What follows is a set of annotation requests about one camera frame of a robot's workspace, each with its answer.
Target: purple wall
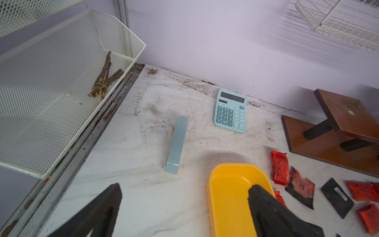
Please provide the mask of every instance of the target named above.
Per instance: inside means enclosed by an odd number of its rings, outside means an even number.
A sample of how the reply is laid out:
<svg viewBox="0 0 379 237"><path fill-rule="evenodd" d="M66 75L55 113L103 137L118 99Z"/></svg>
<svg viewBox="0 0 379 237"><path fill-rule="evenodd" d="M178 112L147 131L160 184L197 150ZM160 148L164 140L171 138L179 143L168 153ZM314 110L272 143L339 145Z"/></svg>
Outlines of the purple wall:
<svg viewBox="0 0 379 237"><path fill-rule="evenodd" d="M379 120L379 53L312 32L295 2L129 0L128 9L147 44L141 63L324 118L320 88L361 99Z"/></svg>

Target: mesh shelf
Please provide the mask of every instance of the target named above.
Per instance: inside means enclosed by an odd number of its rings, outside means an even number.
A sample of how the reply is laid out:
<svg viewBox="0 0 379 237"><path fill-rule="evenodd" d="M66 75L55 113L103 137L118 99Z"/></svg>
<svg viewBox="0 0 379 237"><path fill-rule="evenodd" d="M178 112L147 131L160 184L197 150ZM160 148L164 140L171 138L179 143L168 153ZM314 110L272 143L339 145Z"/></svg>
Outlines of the mesh shelf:
<svg viewBox="0 0 379 237"><path fill-rule="evenodd" d="M337 40L379 51L378 0L298 0L311 29Z"/></svg>
<svg viewBox="0 0 379 237"><path fill-rule="evenodd" d="M1 0L0 37L80 1L82 0Z"/></svg>
<svg viewBox="0 0 379 237"><path fill-rule="evenodd" d="M0 165L46 178L145 44L113 16L86 11L0 57ZM108 51L124 75L88 97Z"/></svg>

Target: yellow bowl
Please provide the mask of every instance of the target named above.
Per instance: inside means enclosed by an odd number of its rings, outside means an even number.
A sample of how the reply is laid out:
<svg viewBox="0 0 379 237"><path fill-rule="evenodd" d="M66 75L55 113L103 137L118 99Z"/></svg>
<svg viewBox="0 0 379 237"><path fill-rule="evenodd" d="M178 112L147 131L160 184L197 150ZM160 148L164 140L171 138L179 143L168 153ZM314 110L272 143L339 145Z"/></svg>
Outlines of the yellow bowl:
<svg viewBox="0 0 379 237"><path fill-rule="evenodd" d="M249 203L249 189L259 184L275 197L265 173L250 164L216 166L207 182L212 237L256 237Z"/></svg>

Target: white wire mesh basket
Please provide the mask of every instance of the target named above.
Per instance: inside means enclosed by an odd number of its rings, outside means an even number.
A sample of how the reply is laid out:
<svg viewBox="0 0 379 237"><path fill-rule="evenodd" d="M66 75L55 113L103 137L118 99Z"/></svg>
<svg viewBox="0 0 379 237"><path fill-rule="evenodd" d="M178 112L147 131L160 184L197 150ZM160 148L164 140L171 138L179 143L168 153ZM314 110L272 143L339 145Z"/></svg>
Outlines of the white wire mesh basket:
<svg viewBox="0 0 379 237"><path fill-rule="evenodd" d="M117 18L87 10L0 56L0 165L45 179L146 45ZM88 97L108 51L105 99Z"/></svg>
<svg viewBox="0 0 379 237"><path fill-rule="evenodd" d="M82 0L1 0L0 37Z"/></svg>
<svg viewBox="0 0 379 237"><path fill-rule="evenodd" d="M323 35L379 50L379 0L298 0L296 9Z"/></svg>

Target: light blue calculator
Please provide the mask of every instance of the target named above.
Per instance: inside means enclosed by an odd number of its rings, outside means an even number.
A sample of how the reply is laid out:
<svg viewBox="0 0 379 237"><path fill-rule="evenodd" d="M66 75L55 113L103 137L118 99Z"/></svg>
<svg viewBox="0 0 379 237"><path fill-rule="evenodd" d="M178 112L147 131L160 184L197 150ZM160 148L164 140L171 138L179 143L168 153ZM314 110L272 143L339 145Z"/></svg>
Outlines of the light blue calculator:
<svg viewBox="0 0 379 237"><path fill-rule="evenodd" d="M219 90L213 123L235 132L245 132L246 104L246 96L233 91Z"/></svg>

